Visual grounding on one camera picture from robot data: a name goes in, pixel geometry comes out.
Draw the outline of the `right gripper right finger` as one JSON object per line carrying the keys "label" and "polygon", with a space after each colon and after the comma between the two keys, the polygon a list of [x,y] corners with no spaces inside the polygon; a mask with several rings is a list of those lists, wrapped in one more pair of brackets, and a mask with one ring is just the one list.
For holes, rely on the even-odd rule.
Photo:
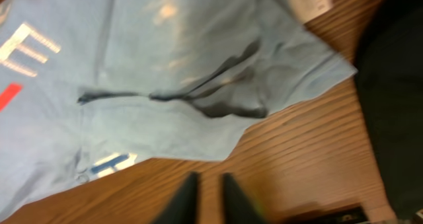
{"label": "right gripper right finger", "polygon": [[235,178],[225,173],[222,176],[224,224],[267,224],[257,212]]}

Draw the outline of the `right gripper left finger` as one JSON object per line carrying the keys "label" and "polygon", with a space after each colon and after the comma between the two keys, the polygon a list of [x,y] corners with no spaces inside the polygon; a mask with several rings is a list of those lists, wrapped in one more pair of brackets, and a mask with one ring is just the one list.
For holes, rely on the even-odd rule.
{"label": "right gripper left finger", "polygon": [[152,224],[196,224],[198,213],[199,177],[191,172],[166,208],[151,222]]}

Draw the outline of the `light blue t-shirt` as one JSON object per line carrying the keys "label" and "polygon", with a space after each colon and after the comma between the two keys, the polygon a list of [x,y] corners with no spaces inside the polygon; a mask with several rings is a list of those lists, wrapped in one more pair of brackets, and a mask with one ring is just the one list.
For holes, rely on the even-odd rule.
{"label": "light blue t-shirt", "polygon": [[1,218],[150,158],[222,161],[354,73],[287,0],[1,0]]}

